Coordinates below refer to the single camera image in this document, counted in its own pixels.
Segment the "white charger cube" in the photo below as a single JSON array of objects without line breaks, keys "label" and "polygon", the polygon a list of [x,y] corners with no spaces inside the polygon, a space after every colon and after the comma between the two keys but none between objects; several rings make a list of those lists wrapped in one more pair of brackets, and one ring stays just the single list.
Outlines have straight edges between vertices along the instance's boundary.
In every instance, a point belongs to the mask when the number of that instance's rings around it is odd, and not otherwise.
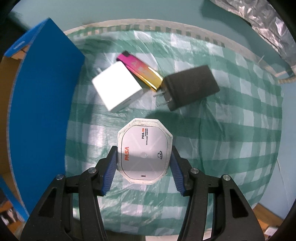
[{"label": "white charger cube", "polygon": [[117,61],[92,79],[98,95],[111,113],[120,111],[144,91],[121,61]]}]

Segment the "white octagonal case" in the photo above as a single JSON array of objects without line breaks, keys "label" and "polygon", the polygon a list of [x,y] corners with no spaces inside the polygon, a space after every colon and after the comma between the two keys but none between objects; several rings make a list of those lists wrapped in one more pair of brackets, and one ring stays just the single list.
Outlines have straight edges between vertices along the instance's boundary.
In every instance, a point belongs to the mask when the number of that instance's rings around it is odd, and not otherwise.
[{"label": "white octagonal case", "polygon": [[152,185],[168,170],[173,135],[159,121],[134,118],[117,134],[117,169],[132,184]]}]

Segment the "silver foil curtain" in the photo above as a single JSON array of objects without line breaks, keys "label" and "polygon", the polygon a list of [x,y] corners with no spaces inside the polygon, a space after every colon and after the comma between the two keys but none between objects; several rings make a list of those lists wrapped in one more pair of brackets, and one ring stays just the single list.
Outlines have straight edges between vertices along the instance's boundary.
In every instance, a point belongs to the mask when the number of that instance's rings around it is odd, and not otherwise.
[{"label": "silver foil curtain", "polygon": [[295,37],[288,24],[268,1],[212,1],[250,23],[262,37],[288,63],[295,72]]}]

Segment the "black power adapter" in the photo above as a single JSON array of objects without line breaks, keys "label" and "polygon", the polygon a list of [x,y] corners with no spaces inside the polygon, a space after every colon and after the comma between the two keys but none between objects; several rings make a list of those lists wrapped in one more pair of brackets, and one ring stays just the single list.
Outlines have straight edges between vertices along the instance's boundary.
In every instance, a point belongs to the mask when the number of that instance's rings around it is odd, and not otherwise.
[{"label": "black power adapter", "polygon": [[220,91],[208,65],[194,67],[167,75],[161,90],[153,97],[163,96],[170,111],[214,95]]}]

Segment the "blue-rimmed cardboard box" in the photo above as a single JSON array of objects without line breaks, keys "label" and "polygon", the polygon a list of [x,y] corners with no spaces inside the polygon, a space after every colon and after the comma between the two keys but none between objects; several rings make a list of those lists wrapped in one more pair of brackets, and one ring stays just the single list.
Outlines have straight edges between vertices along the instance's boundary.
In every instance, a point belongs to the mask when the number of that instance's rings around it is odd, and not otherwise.
[{"label": "blue-rimmed cardboard box", "polygon": [[67,124],[84,60],[51,19],[1,60],[1,189],[23,219],[65,173]]}]

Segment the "pink gold lighter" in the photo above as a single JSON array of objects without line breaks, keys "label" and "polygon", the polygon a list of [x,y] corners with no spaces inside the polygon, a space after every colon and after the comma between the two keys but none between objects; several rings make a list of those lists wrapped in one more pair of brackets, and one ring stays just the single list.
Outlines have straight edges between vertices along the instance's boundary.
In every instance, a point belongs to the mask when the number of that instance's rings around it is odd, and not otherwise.
[{"label": "pink gold lighter", "polygon": [[132,74],[142,80],[153,91],[158,91],[163,78],[146,63],[130,54],[128,51],[123,51],[117,56],[116,60],[121,61]]}]

